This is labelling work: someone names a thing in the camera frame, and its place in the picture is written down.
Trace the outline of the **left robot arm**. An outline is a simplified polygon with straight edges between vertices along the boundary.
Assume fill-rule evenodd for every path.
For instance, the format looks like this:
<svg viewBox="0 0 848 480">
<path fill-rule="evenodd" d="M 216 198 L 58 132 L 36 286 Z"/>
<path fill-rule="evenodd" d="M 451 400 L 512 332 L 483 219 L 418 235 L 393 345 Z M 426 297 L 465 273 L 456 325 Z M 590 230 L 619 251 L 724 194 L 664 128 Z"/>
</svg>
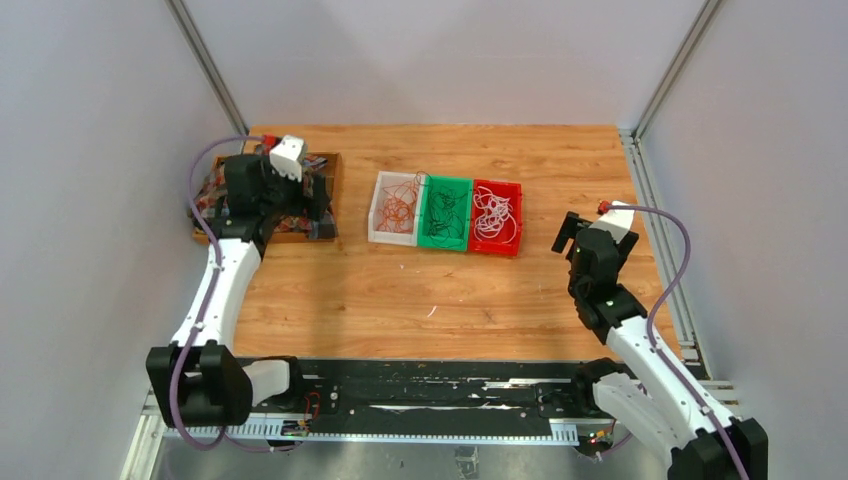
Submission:
<svg viewBox="0 0 848 480">
<path fill-rule="evenodd" d="M 190 215 L 209 241 L 206 267 L 185 320 L 145 363 L 161 415 L 182 435 L 244 424 L 265 401 L 283 413 L 310 399 L 300 362 L 272 356 L 243 365 L 231 351 L 238 315 L 277 225 L 318 221 L 331 208 L 326 161 L 242 153 L 215 163 L 204 191 L 190 194 Z"/>
</svg>

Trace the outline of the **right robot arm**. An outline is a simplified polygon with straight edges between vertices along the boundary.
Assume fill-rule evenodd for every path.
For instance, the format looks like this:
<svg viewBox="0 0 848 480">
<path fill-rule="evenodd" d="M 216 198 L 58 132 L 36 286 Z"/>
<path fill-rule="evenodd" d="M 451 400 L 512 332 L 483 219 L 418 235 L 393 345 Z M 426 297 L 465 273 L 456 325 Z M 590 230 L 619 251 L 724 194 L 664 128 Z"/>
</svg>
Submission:
<svg viewBox="0 0 848 480">
<path fill-rule="evenodd" d="M 579 320 L 623 361 L 582 365 L 571 400 L 582 415 L 609 414 L 662 462 L 669 479 L 765 479 L 769 438 L 703 386 L 669 349 L 654 319 L 618 277 L 638 240 L 638 206 L 604 202 L 590 221 L 570 211 L 551 247 L 570 263 Z"/>
</svg>

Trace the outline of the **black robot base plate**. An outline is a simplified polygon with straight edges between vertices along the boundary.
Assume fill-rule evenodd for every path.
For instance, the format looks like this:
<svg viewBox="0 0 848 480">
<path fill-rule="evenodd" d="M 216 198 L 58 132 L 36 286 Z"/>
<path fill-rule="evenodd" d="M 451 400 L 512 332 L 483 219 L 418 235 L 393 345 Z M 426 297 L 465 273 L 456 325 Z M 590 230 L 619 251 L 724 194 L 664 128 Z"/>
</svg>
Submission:
<svg viewBox="0 0 848 480">
<path fill-rule="evenodd" d="M 303 421 L 315 437 L 543 437 L 558 420 L 613 422 L 589 399 L 590 373 L 622 363 L 301 360 L 295 397 L 272 396 L 253 413 Z"/>
</svg>

